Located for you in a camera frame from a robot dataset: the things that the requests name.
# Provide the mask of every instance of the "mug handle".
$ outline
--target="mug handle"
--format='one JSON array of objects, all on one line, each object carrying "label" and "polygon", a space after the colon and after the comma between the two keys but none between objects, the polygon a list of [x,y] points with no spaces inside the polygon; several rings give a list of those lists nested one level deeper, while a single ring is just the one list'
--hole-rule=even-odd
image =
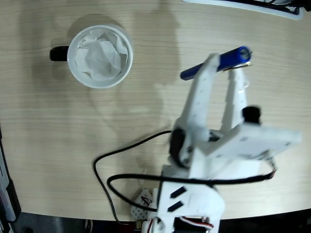
[{"label": "mug handle", "polygon": [[57,46],[50,50],[50,60],[53,62],[66,62],[69,46]]}]

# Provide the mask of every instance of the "blue marker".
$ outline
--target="blue marker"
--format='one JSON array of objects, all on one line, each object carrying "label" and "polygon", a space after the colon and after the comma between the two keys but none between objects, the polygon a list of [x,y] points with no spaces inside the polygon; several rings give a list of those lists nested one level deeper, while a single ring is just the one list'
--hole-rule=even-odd
[{"label": "blue marker", "polygon": [[[228,68],[232,68],[251,60],[251,50],[246,46],[241,46],[235,50],[231,50],[229,52],[225,52],[220,55],[220,65],[217,69],[217,72],[223,71]],[[203,63],[192,67],[190,69],[186,69],[180,73],[180,77],[183,80],[193,79],[196,72],[199,71]]]}]

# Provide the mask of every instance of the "white robotic arm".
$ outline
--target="white robotic arm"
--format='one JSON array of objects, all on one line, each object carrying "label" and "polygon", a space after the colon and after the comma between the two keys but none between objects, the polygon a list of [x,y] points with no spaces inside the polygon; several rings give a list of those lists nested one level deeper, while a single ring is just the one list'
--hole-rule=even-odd
[{"label": "white robotic arm", "polygon": [[[247,107],[248,81],[241,68],[229,71],[220,130],[206,128],[212,83],[219,65],[220,56],[211,54],[196,73],[171,134],[171,165],[163,166],[163,177],[243,179],[256,175],[262,160],[268,161],[275,171],[273,157],[301,141],[299,132],[260,125],[259,109]],[[151,207],[157,207],[157,212],[149,213],[143,233],[171,233],[176,219],[217,233],[225,202],[214,185],[164,181],[154,191]],[[198,220],[189,220],[187,216]]]}]

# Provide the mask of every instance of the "tissue paper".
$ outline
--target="tissue paper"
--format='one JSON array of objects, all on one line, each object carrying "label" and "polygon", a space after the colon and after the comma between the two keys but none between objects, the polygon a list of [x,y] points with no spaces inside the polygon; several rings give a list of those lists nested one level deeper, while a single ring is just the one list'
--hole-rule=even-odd
[{"label": "tissue paper", "polygon": [[80,72],[104,81],[117,76],[125,67],[127,58],[127,47],[119,35],[96,29],[80,40],[74,60]]}]

